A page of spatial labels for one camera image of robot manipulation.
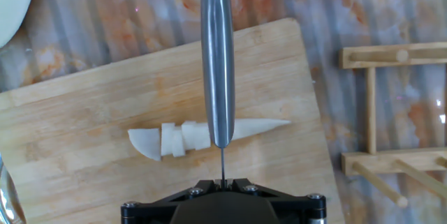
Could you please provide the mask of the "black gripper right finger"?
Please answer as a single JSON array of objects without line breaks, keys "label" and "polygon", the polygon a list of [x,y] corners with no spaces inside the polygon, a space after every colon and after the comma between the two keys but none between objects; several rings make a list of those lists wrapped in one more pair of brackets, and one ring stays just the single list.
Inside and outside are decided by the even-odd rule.
[{"label": "black gripper right finger", "polygon": [[327,198],[320,193],[294,196],[248,179],[227,179],[225,190],[265,200],[280,223],[327,223]]}]

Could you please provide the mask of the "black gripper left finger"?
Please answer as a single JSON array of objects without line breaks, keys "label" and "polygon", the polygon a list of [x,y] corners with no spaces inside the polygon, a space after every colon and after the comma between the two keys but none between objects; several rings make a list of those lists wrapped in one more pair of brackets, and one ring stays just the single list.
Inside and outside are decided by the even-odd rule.
[{"label": "black gripper left finger", "polygon": [[121,224],[143,224],[152,221],[169,223],[178,206],[188,200],[221,191],[220,179],[200,180],[195,186],[152,203],[125,202],[121,206]]}]

